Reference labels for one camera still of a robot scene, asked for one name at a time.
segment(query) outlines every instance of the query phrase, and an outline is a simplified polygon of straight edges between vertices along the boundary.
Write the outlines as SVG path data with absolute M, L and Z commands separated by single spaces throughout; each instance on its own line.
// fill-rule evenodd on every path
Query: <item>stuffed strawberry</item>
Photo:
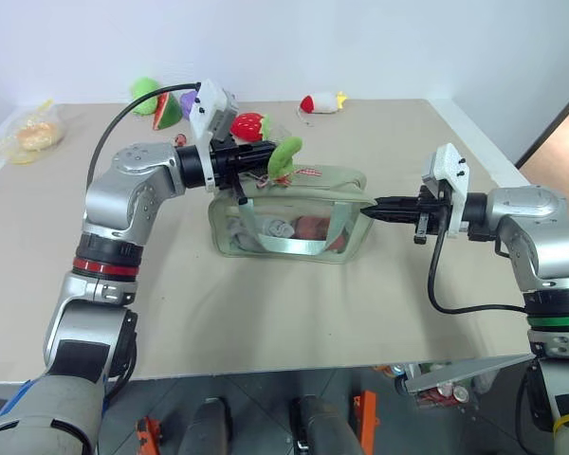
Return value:
M 246 112 L 234 119 L 229 130 L 236 137 L 248 142 L 262 140 L 262 119 L 264 116 L 256 112 Z

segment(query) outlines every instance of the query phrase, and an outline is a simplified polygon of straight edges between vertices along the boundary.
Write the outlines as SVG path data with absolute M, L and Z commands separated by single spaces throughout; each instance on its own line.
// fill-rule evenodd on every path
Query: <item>beige table surface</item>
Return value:
M 300 122 L 295 104 L 243 104 L 303 138 L 298 161 L 362 170 L 375 197 L 416 195 L 430 153 L 452 142 L 467 157 L 470 190 L 494 187 L 464 143 L 424 100 L 349 101 L 332 116 Z M 71 267 L 83 214 L 89 157 L 121 106 L 67 105 L 59 150 L 0 172 L 0 381 L 44 368 L 42 346 L 62 277 Z M 127 118 L 104 148 L 172 140 L 186 121 L 154 132 Z M 426 296 L 433 239 L 413 227 L 375 223 L 346 265 L 230 259 L 211 243 L 203 189 L 167 201 L 145 249 L 139 290 L 136 377 L 248 372 L 526 354 L 523 315 L 446 316 Z M 436 292 L 441 303 L 522 304 L 510 264 L 493 245 L 447 240 Z

